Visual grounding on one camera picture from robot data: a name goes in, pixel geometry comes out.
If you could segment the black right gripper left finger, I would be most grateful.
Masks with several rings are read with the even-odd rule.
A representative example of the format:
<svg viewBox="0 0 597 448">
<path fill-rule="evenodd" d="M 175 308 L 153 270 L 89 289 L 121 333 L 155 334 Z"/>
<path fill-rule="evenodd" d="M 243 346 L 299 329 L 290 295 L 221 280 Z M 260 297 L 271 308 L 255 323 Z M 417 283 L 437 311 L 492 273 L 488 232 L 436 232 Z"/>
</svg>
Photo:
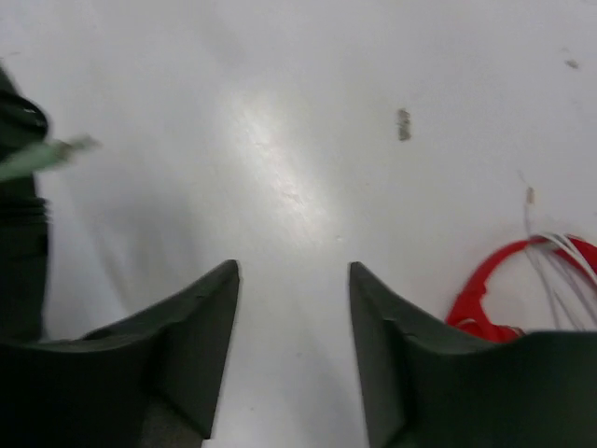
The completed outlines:
<svg viewBox="0 0 597 448">
<path fill-rule="evenodd" d="M 240 289 L 234 259 L 77 340 L 1 342 L 5 447 L 186 447 L 212 436 Z"/>
</svg>

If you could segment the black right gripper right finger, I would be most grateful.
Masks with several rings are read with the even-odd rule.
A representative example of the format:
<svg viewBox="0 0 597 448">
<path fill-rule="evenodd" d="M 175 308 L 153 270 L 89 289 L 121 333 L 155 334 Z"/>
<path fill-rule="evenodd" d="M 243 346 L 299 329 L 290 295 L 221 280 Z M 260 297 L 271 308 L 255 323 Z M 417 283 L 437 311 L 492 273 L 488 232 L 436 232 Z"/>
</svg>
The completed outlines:
<svg viewBox="0 0 597 448">
<path fill-rule="evenodd" d="M 373 447 L 592 447 L 596 336 L 491 343 L 349 272 L 354 345 Z"/>
</svg>

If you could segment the black headset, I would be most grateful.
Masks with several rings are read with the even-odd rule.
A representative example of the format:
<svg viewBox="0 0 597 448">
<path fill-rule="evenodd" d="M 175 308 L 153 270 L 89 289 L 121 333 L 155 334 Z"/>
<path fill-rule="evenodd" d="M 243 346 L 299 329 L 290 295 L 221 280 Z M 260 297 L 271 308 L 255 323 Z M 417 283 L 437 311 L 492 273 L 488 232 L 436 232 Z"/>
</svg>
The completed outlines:
<svg viewBox="0 0 597 448">
<path fill-rule="evenodd" d="M 49 133 L 41 109 L 22 97 L 1 72 L 1 165 Z M 1 170 L 1 337 L 36 341 L 44 332 L 43 308 L 49 265 L 47 201 L 35 177 L 8 179 Z"/>
</svg>

